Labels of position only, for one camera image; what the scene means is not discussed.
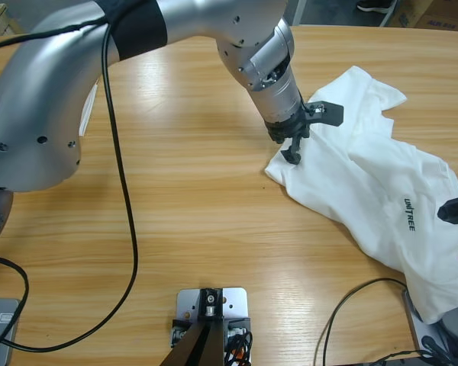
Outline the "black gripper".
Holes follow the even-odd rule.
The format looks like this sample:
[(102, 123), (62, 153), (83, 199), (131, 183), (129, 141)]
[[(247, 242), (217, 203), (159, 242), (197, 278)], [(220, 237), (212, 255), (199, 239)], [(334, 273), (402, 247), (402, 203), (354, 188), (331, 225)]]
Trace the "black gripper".
[(311, 114), (304, 109), (297, 110), (289, 119), (282, 122), (265, 122), (272, 141), (282, 144), (280, 153), (287, 163), (298, 165), (301, 161), (302, 138), (309, 138)]

